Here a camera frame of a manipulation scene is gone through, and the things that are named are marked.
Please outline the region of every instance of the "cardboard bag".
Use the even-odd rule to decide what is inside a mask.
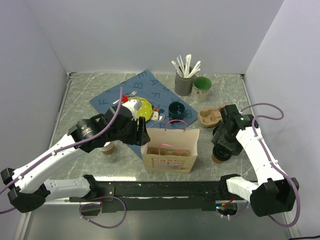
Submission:
[[[163,128],[147,128],[147,132],[151,141],[141,147],[141,155],[144,167],[148,171],[169,172],[169,173],[190,173],[198,156],[197,142],[199,138],[199,129],[186,130],[187,123],[184,129],[167,129],[167,125],[173,121],[169,121]],[[148,148],[159,148],[161,144],[170,145],[180,150],[190,151],[190,156],[176,155],[158,155],[147,154]]]

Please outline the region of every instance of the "plastic cutlery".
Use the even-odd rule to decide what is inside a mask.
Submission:
[[[157,123],[163,122],[163,121],[165,120],[165,118],[166,118],[166,115],[160,114],[160,115],[158,116],[158,119],[155,120],[155,123],[152,124],[150,127],[148,127],[148,129],[151,128],[153,125],[155,125],[155,124],[157,124]]]
[[[182,72],[184,73],[185,72],[185,64],[184,64],[184,61],[182,61],[182,57],[180,55],[180,62],[181,62],[181,67],[182,67]]]
[[[201,69],[198,67],[195,71],[194,69],[192,70],[192,72],[190,72],[190,74],[188,75],[188,78],[191,78],[193,75],[196,74],[196,72],[199,72]]]
[[[136,95],[137,93],[138,93],[138,91],[133,91],[133,92],[129,93],[129,94],[127,95],[127,97],[133,97],[133,96]],[[116,101],[114,101],[112,104],[116,104],[117,102],[119,102],[119,99],[116,100]]]
[[[171,63],[173,64],[173,66],[175,67],[176,69],[176,72],[180,75],[180,77],[184,77],[183,73],[181,72],[181,70],[179,69],[177,63],[175,61],[171,61]]]
[[[176,60],[177,60],[177,62],[178,62],[178,64],[179,64],[179,67],[180,67],[180,69],[181,69],[181,72],[184,73],[185,70],[184,70],[183,67],[182,67],[184,63],[183,63],[183,62],[180,62],[179,57],[177,57]]]
[[[198,62],[194,65],[192,71],[188,74],[187,78],[190,78],[195,72],[197,72],[198,69],[200,68],[200,65],[201,65],[201,61],[198,61]]]
[[[185,57],[185,70],[184,70],[184,77],[187,78],[190,72],[190,63],[191,63],[191,54],[188,54]]]

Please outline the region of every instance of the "blue placemat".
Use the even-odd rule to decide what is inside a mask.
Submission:
[[[123,93],[125,95],[137,91],[135,97],[141,97],[147,99],[153,107],[155,107],[159,114],[165,114],[165,119],[161,123],[156,123],[153,128],[163,129],[166,123],[169,121],[168,106],[172,102],[180,102],[185,106],[186,117],[183,119],[188,126],[197,120],[197,111],[194,110],[189,104],[183,101],[180,97],[166,88],[156,77],[149,71],[143,71],[138,75],[110,88],[109,90],[101,93],[95,98],[90,100],[92,106],[100,113],[105,114],[107,110],[113,106],[112,102],[119,99],[120,87],[123,87]],[[148,128],[155,122],[149,120],[146,122]],[[175,122],[168,125],[168,129],[183,129],[185,124],[183,122]],[[141,159],[140,146],[128,145]]]

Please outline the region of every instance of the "yellow plate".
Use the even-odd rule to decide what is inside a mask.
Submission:
[[[147,99],[139,97],[139,96],[129,97],[128,100],[130,100],[130,99],[140,99],[141,100],[142,106],[140,107],[140,109],[138,110],[138,112],[136,114],[137,118],[145,117],[145,121],[150,120],[152,113],[154,112],[152,110],[151,103],[148,102]]]

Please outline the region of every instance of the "stacked cups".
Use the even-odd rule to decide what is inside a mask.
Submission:
[[[106,142],[103,147],[98,148],[101,152],[103,152],[105,155],[113,154],[116,150],[115,142],[109,141]]]

